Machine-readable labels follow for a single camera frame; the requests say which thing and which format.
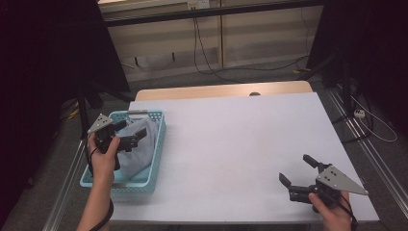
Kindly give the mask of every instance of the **fabric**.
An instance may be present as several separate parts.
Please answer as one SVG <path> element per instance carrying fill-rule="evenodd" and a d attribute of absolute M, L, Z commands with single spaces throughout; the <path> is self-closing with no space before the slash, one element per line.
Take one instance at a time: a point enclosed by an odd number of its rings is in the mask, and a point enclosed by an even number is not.
<path fill-rule="evenodd" d="M 117 153 L 120 170 L 128 178 L 132 178 L 152 162 L 159 124 L 150 117 L 130 120 L 128 126 L 122 129 L 124 131 L 118 134 L 120 137 L 134 136 L 143 128 L 146 128 L 147 135 L 139 141 L 138 147 L 132 148 L 130 152 L 120 151 Z"/>

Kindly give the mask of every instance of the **human hand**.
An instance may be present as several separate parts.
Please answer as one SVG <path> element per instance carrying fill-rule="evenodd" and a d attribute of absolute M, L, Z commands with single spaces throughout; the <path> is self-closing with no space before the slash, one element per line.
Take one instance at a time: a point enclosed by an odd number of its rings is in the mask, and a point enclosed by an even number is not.
<path fill-rule="evenodd" d="M 115 180 L 115 154 L 119 147 L 120 138 L 114 137 L 112 139 L 108 151 L 105 154 L 103 154 L 99 148 L 96 148 L 95 140 L 96 135 L 94 133 L 90 134 L 88 138 L 88 148 L 93 167 L 93 185 L 110 187 Z"/>
<path fill-rule="evenodd" d="M 315 208 L 323 217 L 323 227 L 325 231 L 349 231 L 351 230 L 351 217 L 337 204 L 333 204 L 330 208 L 320 200 L 315 193 L 309 193 L 309 199 Z M 347 202 L 349 201 L 348 192 L 342 191 L 340 203 L 350 210 Z"/>

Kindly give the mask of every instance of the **plastic basket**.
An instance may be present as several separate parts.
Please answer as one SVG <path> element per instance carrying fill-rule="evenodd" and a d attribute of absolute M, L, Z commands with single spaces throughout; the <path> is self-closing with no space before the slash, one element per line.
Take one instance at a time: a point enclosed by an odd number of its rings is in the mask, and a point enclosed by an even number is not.
<path fill-rule="evenodd" d="M 115 171 L 115 180 L 112 185 L 112 192 L 129 193 L 153 193 L 156 188 L 157 173 L 159 171 L 160 158 L 162 156 L 163 142 L 165 140 L 166 123 L 163 111 L 117 111 L 109 115 L 114 123 L 127 119 L 138 119 L 149 116 L 153 121 L 159 121 L 158 138 L 155 142 L 152 163 L 131 179 L 125 177 L 120 170 Z M 85 168 L 81 177 L 81 186 L 91 187 L 93 182 L 89 167 Z"/>

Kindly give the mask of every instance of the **white tabletop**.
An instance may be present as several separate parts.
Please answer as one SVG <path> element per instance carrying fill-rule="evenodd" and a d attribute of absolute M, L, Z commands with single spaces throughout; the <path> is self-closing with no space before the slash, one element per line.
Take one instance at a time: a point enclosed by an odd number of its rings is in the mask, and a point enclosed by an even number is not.
<path fill-rule="evenodd" d="M 160 109 L 166 138 L 156 191 L 114 193 L 111 221 L 291 223 L 320 221 L 311 205 L 291 202 L 278 180 L 315 184 L 308 154 L 361 185 L 315 93 L 132 102 Z M 370 199 L 351 194 L 360 221 L 379 220 Z"/>

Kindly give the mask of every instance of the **cable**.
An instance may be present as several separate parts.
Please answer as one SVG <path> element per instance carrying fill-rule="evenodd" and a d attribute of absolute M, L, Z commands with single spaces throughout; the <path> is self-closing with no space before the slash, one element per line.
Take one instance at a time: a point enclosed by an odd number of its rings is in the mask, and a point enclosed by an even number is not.
<path fill-rule="evenodd" d="M 258 71 L 273 71 L 273 70 L 279 70 L 279 69 L 284 69 L 284 68 L 286 68 L 286 67 L 289 67 L 289 66 L 291 66 L 291 65 L 293 65 L 293 64 L 297 64 L 299 61 L 301 61 L 301 60 L 303 60 L 303 59 L 309 57 L 308 55 L 307 55 L 307 56 L 302 56 L 302 57 L 297 58 L 294 62 L 291 62 L 291 63 L 289 63 L 289 64 L 286 64 L 286 65 L 283 65 L 283 66 L 280 66 L 280 67 L 276 67 L 276 68 L 261 69 L 261 68 L 252 68 L 252 67 L 233 67 L 233 68 L 223 68 L 223 69 L 219 69 L 219 70 L 213 70 L 213 69 L 211 69 L 211 67 L 210 67 L 210 65 L 209 65 L 209 63 L 208 63 L 207 56 L 206 56 L 206 54 L 205 54 L 205 52 L 204 52 L 204 47 L 203 47 L 203 44 L 202 44 L 201 35 L 200 35 L 200 30 L 199 30 L 199 26 L 198 26 L 198 21 L 197 21 L 196 18 L 194 18 L 193 20 L 194 20 L 194 65 L 195 65 L 195 68 L 197 69 L 197 71 L 198 71 L 199 73 L 201 73 L 201 74 L 204 74 L 204 75 L 213 75 L 213 74 L 214 74 L 214 75 L 216 75 L 216 77 L 218 77 L 218 78 L 220 78 L 220 79 L 222 79 L 222 80 L 233 81 L 233 82 L 237 82 L 237 83 L 243 84 L 243 82 L 239 82 L 239 81 L 235 81 L 235 80 L 230 80 L 230 79 L 222 78 L 222 77 L 218 76 L 217 73 L 220 73 L 221 71 L 227 71 L 227 70 L 258 70 Z M 197 62 L 196 62 L 197 34 L 198 34 L 198 38 L 199 38 L 200 43 L 201 43 L 202 53 L 203 53 L 204 58 L 205 58 L 205 60 L 206 60 L 207 66 L 208 66 L 208 67 L 210 68 L 210 70 L 211 70 L 210 72 L 204 72 L 204 71 L 198 69 Z"/>
<path fill-rule="evenodd" d="M 364 97 L 364 99 L 366 101 L 367 107 L 369 108 L 368 112 L 372 113 L 369 100 L 367 99 L 367 97 L 366 97 L 366 95 L 364 93 L 362 93 L 362 94 L 363 94 L 363 97 Z M 371 114 L 369 114 L 369 115 L 370 115 L 370 122 L 371 122 L 371 126 L 369 126 L 369 128 L 371 129 L 371 131 L 373 131 L 374 130 L 374 119 L 373 119 L 373 116 Z"/>
<path fill-rule="evenodd" d="M 92 174 L 93 177 L 93 167 L 92 167 L 92 155 L 93 153 L 99 148 L 99 147 L 95 147 L 89 154 L 88 151 L 88 139 L 89 139 L 89 135 L 87 136 L 87 139 L 85 140 L 85 154 L 86 154 L 86 158 L 87 158 L 87 162 L 88 162 L 88 167 L 89 167 L 89 171 Z M 98 223 L 96 224 L 93 228 L 90 229 L 90 231 L 97 231 L 100 230 L 105 224 L 107 224 L 109 222 L 109 220 L 112 217 L 112 214 L 114 213 L 114 203 L 112 202 L 112 200 L 109 198 L 109 209 L 108 209 L 108 214 Z"/>
<path fill-rule="evenodd" d="M 388 126 L 388 124 L 386 124 L 384 121 L 382 121 L 381 119 L 378 118 L 378 120 L 380 120 L 381 122 L 383 122 L 383 123 L 394 133 L 395 139 L 393 139 L 393 140 L 387 140 L 387 139 L 384 139 L 384 138 L 379 137 L 377 134 L 375 134 L 374 132 L 372 132 L 372 131 L 370 130 L 370 128 L 368 128 L 368 127 L 366 126 L 366 124 L 363 122 L 363 120 L 361 120 L 361 118 L 360 118 L 360 122 L 363 124 L 363 126 L 364 126 L 367 130 L 369 130 L 373 135 L 375 135 L 377 138 L 379 138 L 380 140 L 382 140 L 382 141 L 387 141 L 387 142 L 394 142 L 394 141 L 396 141 L 396 140 L 398 139 L 398 136 L 396 135 L 395 131 L 394 131 L 390 126 Z"/>
<path fill-rule="evenodd" d="M 205 61 L 206 61 L 206 63 L 207 63 L 207 67 L 211 70 L 211 72 L 212 72 L 218 79 L 225 80 L 225 81 L 231 81 L 231 82 L 238 83 L 238 84 L 243 84 L 243 82 L 241 82 L 241 81 L 222 78 L 221 76 L 217 75 L 217 74 L 213 71 L 213 69 L 210 67 L 210 64 L 208 63 L 207 56 L 206 56 L 206 54 L 205 54 L 205 52 L 204 52 L 204 46 L 203 46 L 203 42 L 202 42 L 202 40 L 201 40 L 200 28 L 198 27 L 197 18 L 193 18 L 193 20 L 194 20 L 194 37 L 195 37 L 195 43 L 194 43 L 194 63 L 195 63 L 195 68 L 197 68 L 198 72 L 200 72 L 200 73 L 202 74 L 202 72 L 198 69 L 198 66 L 197 66 L 197 63 L 196 63 L 196 60 L 195 60 L 195 51 L 196 51 L 196 47 L 197 47 L 197 36 L 196 36 L 197 33 L 198 33 L 198 38 L 199 38 L 200 44 L 201 44 L 201 50 L 202 50 L 202 53 L 203 53 L 203 55 L 204 55 Z"/>
<path fill-rule="evenodd" d="M 338 86 L 341 90 L 343 90 L 343 88 L 342 88 L 342 86 L 341 86 L 340 84 L 337 84 L 337 86 Z M 369 106 L 369 109 L 370 109 L 370 103 L 369 103 L 369 101 L 368 101 L 368 99 L 367 99 L 366 97 L 365 97 L 365 100 L 366 100 L 366 103 L 367 103 L 367 105 Z M 341 116 L 341 117 L 339 117 L 338 119 L 334 120 L 334 121 L 332 122 L 332 124 L 337 123 L 337 122 L 340 122 L 340 121 L 342 121 L 343 119 L 346 119 L 346 118 L 350 118 L 350 116 Z M 360 136 L 360 137 L 357 137 L 357 138 L 354 138 L 354 139 L 351 139 L 351 140 L 348 140 L 348 141 L 341 141 L 341 142 L 342 142 L 342 143 L 350 143 L 350 142 L 360 141 L 360 140 L 362 140 L 362 139 L 368 138 L 368 137 L 371 135 L 371 131 L 373 130 L 373 120 L 372 120 L 372 117 L 370 118 L 370 120 L 367 118 L 367 120 L 368 120 L 368 125 L 369 125 L 368 131 L 363 132 L 363 135 Z"/>
<path fill-rule="evenodd" d="M 351 208 L 350 202 L 348 202 L 348 200 L 346 200 L 345 197 L 341 195 L 342 199 L 345 201 L 345 203 L 347 204 L 347 206 L 349 208 L 349 209 L 347 209 L 342 203 L 340 203 L 338 200 L 335 200 L 331 195 L 329 195 L 325 191 L 320 190 L 319 192 L 323 193 L 327 198 L 329 198 L 331 201 L 336 203 L 337 206 L 339 206 L 343 211 L 345 211 L 351 217 L 351 224 L 350 224 L 351 225 L 351 231 L 355 231 L 357 229 L 357 226 L 358 226 L 358 221 L 357 221 L 357 218 L 353 214 L 353 210 Z"/>
<path fill-rule="evenodd" d="M 368 110 L 368 109 L 366 109 L 353 95 L 351 95 L 351 99 L 352 100 L 354 100 L 354 102 L 356 102 L 356 104 L 358 104 L 364 111 L 366 111 L 370 116 L 372 116 L 372 117 L 375 117 L 376 119 L 378 119 L 380 122 L 382 122 L 385 126 L 387 126 L 393 133 L 394 133 L 394 136 L 395 136 L 395 138 L 393 139 L 393 140 L 386 140 L 386 139 L 383 139 L 383 138 L 381 138 L 381 137 L 379 137 L 377 134 L 375 134 L 372 130 L 373 130 L 373 127 L 371 127 L 371 128 L 369 128 L 369 127 L 367 127 L 366 126 L 366 124 L 362 121 L 362 119 L 360 118 L 360 122 L 363 124 L 363 126 L 367 129 L 367 130 L 369 130 L 373 135 L 375 135 L 377 138 L 379 138 L 380 140 L 382 140 L 382 141 L 388 141 L 388 142 L 394 142 L 394 141 L 396 141 L 397 139 L 398 139 L 398 135 L 396 134 L 396 132 L 394 131 L 394 129 L 393 128 L 391 128 L 386 122 L 384 122 L 381 118 L 379 118 L 378 116 L 376 116 L 376 115 L 374 115 L 372 112 L 370 112 L 370 109 Z M 366 98 L 366 101 L 367 101 L 367 103 L 368 103 L 368 107 L 370 108 L 370 103 L 369 103 L 369 101 L 367 100 L 367 98 Z"/>
<path fill-rule="evenodd" d="M 309 55 L 309 47 L 307 45 L 307 38 L 309 37 L 309 27 L 306 24 L 305 19 L 303 18 L 303 8 L 300 8 L 300 17 L 302 18 L 303 24 L 306 27 L 306 39 L 305 39 L 305 47 L 306 47 L 306 55 Z"/>

